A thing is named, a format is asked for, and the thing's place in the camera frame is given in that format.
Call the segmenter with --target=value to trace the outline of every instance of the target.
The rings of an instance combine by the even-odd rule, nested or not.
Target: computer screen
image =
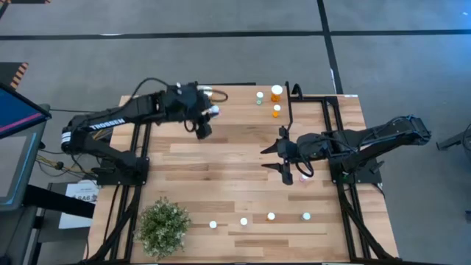
[[[0,139],[51,118],[51,114],[0,83]]]

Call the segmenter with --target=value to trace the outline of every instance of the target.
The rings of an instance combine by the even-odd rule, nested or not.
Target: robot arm
[[[142,184],[149,165],[146,158],[137,158],[130,151],[120,152],[94,140],[90,133],[127,123],[155,122],[159,125],[184,121],[193,124],[193,129],[187,131],[194,131],[198,139],[204,139],[211,134],[208,122],[218,114],[219,108],[211,104],[205,91],[199,90],[196,83],[168,85],[166,91],[130,99],[121,107],[73,117],[63,128],[61,149],[70,155],[88,153],[111,161],[113,166],[95,172],[99,184]]]
[[[296,143],[289,140],[284,127],[280,128],[280,136],[281,139],[277,139],[274,145],[261,153],[276,152],[283,159],[283,164],[262,166],[278,170],[286,185],[293,184],[289,167],[292,163],[304,175],[312,177],[314,169],[310,161],[327,158],[337,160],[345,174],[352,174],[385,152],[402,145],[423,145],[431,138],[422,120],[413,116],[398,117],[384,125],[361,131],[342,130],[323,132],[321,135],[308,133],[301,135]],[[360,147],[366,145],[369,146],[360,151]],[[299,163],[305,164],[308,173],[300,168]]]

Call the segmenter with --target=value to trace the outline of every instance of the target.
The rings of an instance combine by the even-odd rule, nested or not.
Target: green plant
[[[135,240],[142,242],[146,255],[160,260],[183,249],[183,237],[190,223],[185,209],[161,197],[139,216]]]

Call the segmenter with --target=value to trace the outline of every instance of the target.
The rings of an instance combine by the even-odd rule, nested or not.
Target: floor
[[[464,217],[471,208],[471,163],[461,146],[438,152],[434,144],[470,123],[467,29],[471,3],[465,0],[53,0],[8,6],[0,19],[0,62],[28,62],[18,90],[55,108],[112,107],[143,78],[155,76],[261,85],[289,80],[305,93],[358,94],[369,126],[419,116],[433,133],[431,142],[382,157],[400,256],[471,264],[471,225]],[[271,34],[197,34],[237,31]],[[194,38],[165,34],[172,32]],[[98,34],[127,35],[105,40]],[[148,84],[142,92],[157,89]],[[61,128],[71,117],[53,113],[43,139],[47,149],[60,149]],[[93,159],[84,164],[94,166]],[[68,180],[74,179],[35,170],[31,182]],[[77,262],[84,245],[47,244],[40,264]]]

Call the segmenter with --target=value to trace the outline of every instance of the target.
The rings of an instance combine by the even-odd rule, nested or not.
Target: wooden table
[[[269,87],[213,88],[228,92],[229,100],[219,105],[221,116],[210,122],[213,134],[207,139],[198,141],[182,124],[152,128],[151,168],[142,190],[140,211],[156,199],[168,197],[186,207],[192,220],[185,252],[176,252],[159,262],[349,261],[339,199],[327,161],[315,162],[315,175],[305,183],[299,181],[300,173],[292,166],[294,184],[290,186],[282,183],[279,173],[260,166],[280,162],[276,154],[261,155],[260,151],[275,142],[281,124],[288,124],[288,113],[283,112],[288,110],[286,94],[280,103],[282,113],[276,119],[271,114]],[[266,95],[261,106],[255,103],[258,91]],[[344,128],[364,129],[359,99],[338,98]],[[293,141],[299,135],[325,130],[320,104],[293,103],[292,110]],[[111,146],[129,149],[131,138],[132,125],[116,127]],[[357,186],[365,225],[386,251],[397,255],[383,196],[372,185]],[[105,187],[99,192],[89,235],[91,253],[102,243],[114,189]],[[268,212],[276,213],[274,221],[267,221]],[[303,212],[311,213],[311,220],[301,220]],[[239,223],[242,217],[249,220],[246,227]],[[215,230],[208,225],[212,220],[218,222]],[[353,232],[357,255],[361,255],[355,225]],[[124,255],[126,235],[127,227],[121,235],[119,258]],[[142,244],[135,242],[131,263],[152,262],[154,258],[146,257]]]

